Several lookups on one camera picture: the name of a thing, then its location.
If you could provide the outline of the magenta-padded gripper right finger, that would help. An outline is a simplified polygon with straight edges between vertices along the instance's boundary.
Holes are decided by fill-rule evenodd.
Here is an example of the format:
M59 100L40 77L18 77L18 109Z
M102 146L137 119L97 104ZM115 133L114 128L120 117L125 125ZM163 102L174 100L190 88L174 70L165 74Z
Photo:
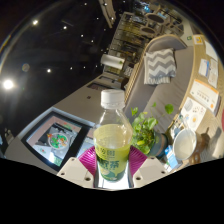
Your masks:
M147 157L135 147L130 148L128 181L131 188L143 187L167 175L168 172L156 157Z

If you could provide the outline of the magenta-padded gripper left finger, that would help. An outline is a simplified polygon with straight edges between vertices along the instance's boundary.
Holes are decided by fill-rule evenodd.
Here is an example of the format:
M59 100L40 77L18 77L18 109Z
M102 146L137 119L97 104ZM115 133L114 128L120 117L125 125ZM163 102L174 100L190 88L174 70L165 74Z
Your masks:
M91 147L79 157L70 157L57 175L81 187L93 188L96 171L95 148Z

